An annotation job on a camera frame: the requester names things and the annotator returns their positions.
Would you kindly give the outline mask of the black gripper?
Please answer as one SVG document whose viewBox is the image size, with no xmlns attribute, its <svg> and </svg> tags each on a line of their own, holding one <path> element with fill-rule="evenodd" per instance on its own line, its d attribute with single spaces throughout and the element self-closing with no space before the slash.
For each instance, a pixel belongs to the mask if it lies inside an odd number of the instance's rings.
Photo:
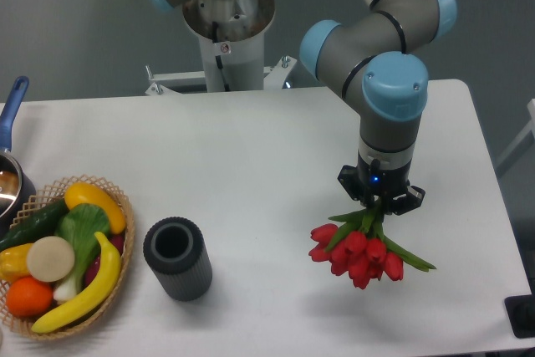
<svg viewBox="0 0 535 357">
<path fill-rule="evenodd" d="M 370 163 L 358 157 L 357 166 L 342 167 L 338 181 L 349 197 L 366 208 L 380 205 L 385 215 L 403 215 L 419 208 L 425 191 L 409 181 L 411 162 L 396 169 L 380 166 L 378 159 Z"/>
</svg>

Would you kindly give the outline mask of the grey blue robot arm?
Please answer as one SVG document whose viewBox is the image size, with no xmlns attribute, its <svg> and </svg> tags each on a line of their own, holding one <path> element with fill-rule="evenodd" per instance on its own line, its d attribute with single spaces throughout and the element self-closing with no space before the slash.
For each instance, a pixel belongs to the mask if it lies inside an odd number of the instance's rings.
<svg viewBox="0 0 535 357">
<path fill-rule="evenodd" d="M 264 34 L 274 0 L 151 0 L 181 8 L 198 37 L 206 87 L 211 92 L 263 89 Z M 351 27 L 315 23 L 304 35 L 299 58 L 360 117 L 355 166 L 338 179 L 365 207 L 401 215 L 418 208 L 425 193 L 409 171 L 427 102 L 428 72 L 414 51 L 448 33 L 456 0 L 365 0 L 369 15 Z"/>
</svg>

